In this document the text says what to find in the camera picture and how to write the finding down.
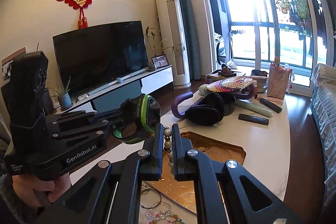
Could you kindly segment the person's left hand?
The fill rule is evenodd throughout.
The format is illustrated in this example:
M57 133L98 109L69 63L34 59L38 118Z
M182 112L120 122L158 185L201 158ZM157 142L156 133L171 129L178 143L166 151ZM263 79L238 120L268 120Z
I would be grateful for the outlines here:
M33 209L43 206L38 199L37 192L48 193L47 199L54 203L71 187L69 173L52 181L39 180L32 174L20 174L13 176L12 179L14 192L26 205Z

